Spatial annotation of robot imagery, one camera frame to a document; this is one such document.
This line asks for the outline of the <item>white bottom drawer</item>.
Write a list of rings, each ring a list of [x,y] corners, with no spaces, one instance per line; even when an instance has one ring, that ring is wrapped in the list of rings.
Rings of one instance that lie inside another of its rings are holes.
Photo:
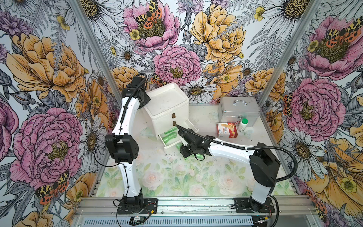
[[[199,132],[199,129],[190,120],[186,120],[184,123],[179,124],[186,129],[192,129],[195,132]],[[164,150],[175,147],[177,144],[181,143],[180,136],[178,134],[179,129],[175,126],[166,132],[159,134],[157,137],[163,143]]]

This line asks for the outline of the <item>white drawer cabinet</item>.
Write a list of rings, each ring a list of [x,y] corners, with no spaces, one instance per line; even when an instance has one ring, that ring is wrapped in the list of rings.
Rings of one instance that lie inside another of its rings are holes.
[[[189,98],[176,83],[147,92],[150,101],[143,107],[146,122],[158,136],[189,119]]]

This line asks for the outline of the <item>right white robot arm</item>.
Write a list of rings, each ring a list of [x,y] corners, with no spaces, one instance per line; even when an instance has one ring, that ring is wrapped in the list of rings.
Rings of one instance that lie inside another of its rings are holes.
[[[178,135],[182,146],[180,153],[184,158],[194,156],[222,157],[249,165],[256,183],[250,198],[247,200],[247,208],[252,212],[263,211],[268,195],[273,191],[277,183],[277,175],[280,169],[280,161],[274,153],[263,143],[255,146],[227,143],[213,136],[201,136],[192,129],[177,126]]]

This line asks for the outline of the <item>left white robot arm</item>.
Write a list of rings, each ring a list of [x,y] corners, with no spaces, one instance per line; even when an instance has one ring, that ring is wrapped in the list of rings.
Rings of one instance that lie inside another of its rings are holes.
[[[112,133],[105,138],[109,154],[123,176],[124,193],[121,206],[126,209],[141,210],[144,206],[142,189],[133,164],[139,154],[139,145],[132,137],[131,131],[137,111],[150,101],[146,88],[146,74],[140,73],[131,79],[131,83],[122,91],[118,123]]]

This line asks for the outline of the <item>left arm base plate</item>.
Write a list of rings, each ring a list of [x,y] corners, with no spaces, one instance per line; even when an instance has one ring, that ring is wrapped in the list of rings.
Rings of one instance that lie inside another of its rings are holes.
[[[118,215],[149,215],[156,214],[158,206],[157,198],[123,197],[117,206]]]

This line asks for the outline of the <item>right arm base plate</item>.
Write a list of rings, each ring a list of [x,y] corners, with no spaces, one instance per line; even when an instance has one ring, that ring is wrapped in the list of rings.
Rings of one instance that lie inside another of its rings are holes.
[[[275,213],[275,207],[271,198],[266,201],[258,203],[251,197],[237,197],[233,199],[231,209],[236,210],[237,213]]]

